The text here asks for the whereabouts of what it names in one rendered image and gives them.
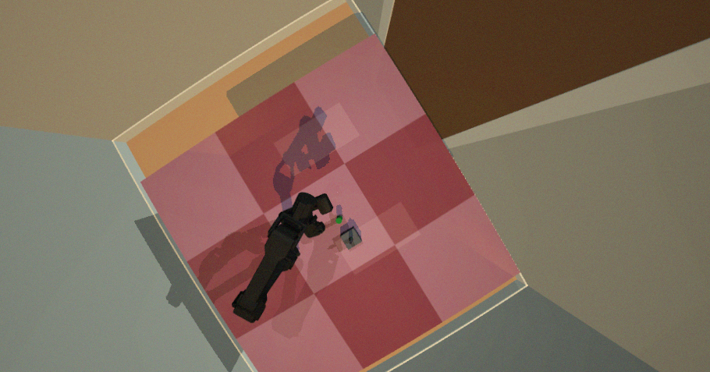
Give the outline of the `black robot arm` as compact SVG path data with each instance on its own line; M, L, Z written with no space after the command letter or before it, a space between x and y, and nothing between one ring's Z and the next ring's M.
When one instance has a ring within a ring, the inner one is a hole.
M257 268L247 289L239 293L232 303L233 314L254 323L259 320L266 308L267 293L282 272L291 270L300 255L297 244L303 234L310 238L325 231L323 222L318 222L315 215L306 225L317 203L309 193L298 193L290 214L276 218L268 230L268 241L264 246L265 255ZM283 224L279 223L281 220Z

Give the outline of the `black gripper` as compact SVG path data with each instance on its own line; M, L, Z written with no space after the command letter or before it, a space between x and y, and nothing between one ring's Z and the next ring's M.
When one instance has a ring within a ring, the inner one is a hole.
M332 203L326 193L323 193L322 195L317 196L315 198L317 199L317 203L316 203L313 211L319 210L322 215L327 214L332 211L333 206L332 206ZM292 210L292 208L290 208L286 211L283 211L283 212L290 214L291 210ZM283 214L283 212L281 212L279 214L279 217ZM313 212L311 213L311 216L309 217L309 219L306 221L307 226L309 226L309 224L310 224L309 221L313 218L312 214L313 214Z

